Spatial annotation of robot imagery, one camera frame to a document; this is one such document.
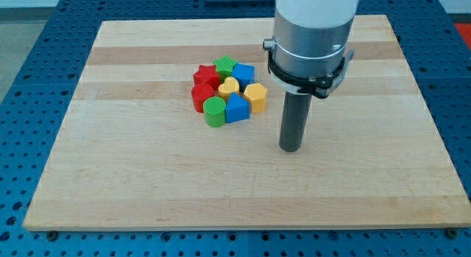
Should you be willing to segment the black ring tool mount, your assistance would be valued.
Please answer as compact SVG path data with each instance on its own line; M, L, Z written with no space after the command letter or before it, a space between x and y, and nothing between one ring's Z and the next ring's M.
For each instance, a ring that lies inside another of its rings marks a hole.
M337 68L322 77L295 77L284 72L273 60L273 51L268 51L268 72L272 80L284 91L293 95L311 95L319 99L326 99L343 82L347 73L349 62L355 52L349 51Z

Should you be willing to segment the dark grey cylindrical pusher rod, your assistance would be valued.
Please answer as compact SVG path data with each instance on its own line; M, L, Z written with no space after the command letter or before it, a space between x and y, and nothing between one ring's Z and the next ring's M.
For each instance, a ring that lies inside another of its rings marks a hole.
M279 137L282 150L296 152L301 147L311 98L310 94L294 95L286 92Z

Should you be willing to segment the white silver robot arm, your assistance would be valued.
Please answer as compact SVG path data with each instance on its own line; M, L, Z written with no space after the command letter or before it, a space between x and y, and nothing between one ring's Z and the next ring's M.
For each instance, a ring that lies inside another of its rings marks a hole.
M312 98L342 83L354 53L347 39L360 0L275 0L273 33L263 41L272 80L285 92L279 145L296 152Z

